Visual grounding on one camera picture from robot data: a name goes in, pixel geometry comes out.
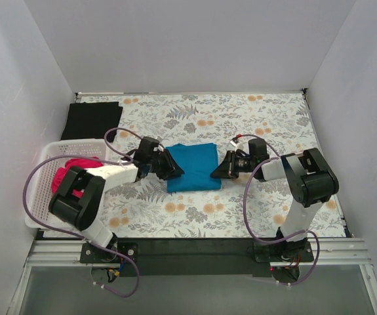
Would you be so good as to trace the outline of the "blue t shirt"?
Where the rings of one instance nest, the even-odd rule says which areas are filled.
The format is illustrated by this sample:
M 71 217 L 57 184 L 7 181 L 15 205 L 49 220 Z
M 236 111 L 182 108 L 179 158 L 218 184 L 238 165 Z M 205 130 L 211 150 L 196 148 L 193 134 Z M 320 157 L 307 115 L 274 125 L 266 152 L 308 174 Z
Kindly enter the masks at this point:
M 167 192 L 197 192 L 219 190 L 222 181 L 210 174 L 218 166 L 217 145 L 214 143 L 167 147 L 172 158 L 184 171 L 178 178 L 167 180 Z

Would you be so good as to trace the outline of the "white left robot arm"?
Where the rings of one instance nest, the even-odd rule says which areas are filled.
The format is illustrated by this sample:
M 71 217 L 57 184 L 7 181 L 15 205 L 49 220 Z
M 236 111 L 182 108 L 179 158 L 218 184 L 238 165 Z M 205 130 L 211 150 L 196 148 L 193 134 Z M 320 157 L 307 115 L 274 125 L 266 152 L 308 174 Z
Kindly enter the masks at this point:
M 109 263 L 117 257 L 118 247 L 116 235 L 97 218 L 104 193 L 150 173 L 170 180 L 181 177 L 184 171 L 158 140 L 145 136 L 137 149 L 119 161 L 105 161 L 101 167 L 88 169 L 70 167 L 49 203 L 49 212 L 80 231 L 84 239 L 96 245 L 96 256 Z

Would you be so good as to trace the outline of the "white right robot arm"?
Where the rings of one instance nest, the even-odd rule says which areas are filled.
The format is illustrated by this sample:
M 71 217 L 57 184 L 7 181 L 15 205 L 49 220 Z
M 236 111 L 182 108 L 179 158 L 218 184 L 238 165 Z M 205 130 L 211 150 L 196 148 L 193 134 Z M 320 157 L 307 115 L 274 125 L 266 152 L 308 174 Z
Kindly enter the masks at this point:
M 210 175 L 214 179 L 237 179 L 240 173 L 248 173 L 249 181 L 287 180 L 292 203 L 284 223 L 274 238 L 253 239 L 257 254 L 289 261 L 310 251 L 310 225 L 322 205 L 338 193 L 339 182 L 317 148 L 270 157 L 268 152 L 273 146 L 258 136 L 249 138 L 248 152 L 238 148 L 227 151 L 223 162 Z

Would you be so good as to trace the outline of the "folded black t shirt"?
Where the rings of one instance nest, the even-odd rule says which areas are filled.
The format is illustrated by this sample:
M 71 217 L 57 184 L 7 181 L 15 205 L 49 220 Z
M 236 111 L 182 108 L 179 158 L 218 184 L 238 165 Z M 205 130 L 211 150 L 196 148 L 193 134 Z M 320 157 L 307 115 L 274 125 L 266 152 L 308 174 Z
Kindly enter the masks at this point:
M 103 139 L 108 130 L 119 126 L 122 113 L 118 102 L 70 104 L 60 140 Z

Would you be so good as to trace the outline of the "crumpled pink t shirt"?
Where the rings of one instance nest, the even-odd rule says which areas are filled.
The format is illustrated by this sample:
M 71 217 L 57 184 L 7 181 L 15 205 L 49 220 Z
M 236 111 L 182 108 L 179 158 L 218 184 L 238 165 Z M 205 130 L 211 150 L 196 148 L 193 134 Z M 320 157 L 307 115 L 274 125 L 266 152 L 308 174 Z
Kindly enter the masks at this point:
M 83 159 L 83 158 L 73 158 L 65 162 L 63 167 L 57 169 L 54 174 L 52 183 L 51 183 L 51 192 L 54 194 L 62 183 L 66 173 L 73 166 L 77 166 L 83 169 L 98 168 L 104 164 L 98 161 L 97 157 L 94 157 L 94 160 Z

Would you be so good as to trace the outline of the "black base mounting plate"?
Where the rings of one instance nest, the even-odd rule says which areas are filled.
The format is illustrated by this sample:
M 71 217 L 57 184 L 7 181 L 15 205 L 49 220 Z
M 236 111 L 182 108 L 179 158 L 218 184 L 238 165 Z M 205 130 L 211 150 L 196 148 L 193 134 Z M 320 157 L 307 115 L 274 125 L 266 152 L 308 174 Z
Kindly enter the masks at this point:
M 269 278 L 284 266 L 294 276 L 316 252 L 300 247 L 262 245 L 252 238 L 124 238 L 112 247 L 127 255 L 143 276 L 249 275 Z

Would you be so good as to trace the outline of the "white plastic laundry basket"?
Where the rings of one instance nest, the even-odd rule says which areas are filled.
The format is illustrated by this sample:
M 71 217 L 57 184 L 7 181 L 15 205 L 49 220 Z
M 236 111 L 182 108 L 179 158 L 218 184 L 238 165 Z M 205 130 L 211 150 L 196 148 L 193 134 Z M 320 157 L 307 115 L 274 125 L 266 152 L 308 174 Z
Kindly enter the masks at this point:
M 67 223 L 49 213 L 49 202 L 52 197 L 51 184 L 57 170 L 71 159 L 72 155 L 108 158 L 107 146 L 102 139 L 61 140 L 51 142 L 43 148 L 40 161 L 54 156 L 67 158 L 56 159 L 40 168 L 32 177 L 28 190 L 28 209 L 39 221 L 64 230 L 69 230 Z

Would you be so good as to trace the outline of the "aluminium frame rail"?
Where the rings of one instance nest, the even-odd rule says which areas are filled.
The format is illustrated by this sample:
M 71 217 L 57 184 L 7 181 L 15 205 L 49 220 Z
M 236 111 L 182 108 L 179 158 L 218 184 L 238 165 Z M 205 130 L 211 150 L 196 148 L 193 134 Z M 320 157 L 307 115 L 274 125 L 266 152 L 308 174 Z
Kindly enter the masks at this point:
M 377 281 L 372 259 L 361 238 L 321 238 L 319 265 L 357 265 L 360 267 L 374 313 L 377 314 Z M 79 240 L 58 238 L 37 240 L 31 246 L 29 265 L 73 266 L 79 264 L 84 243 Z

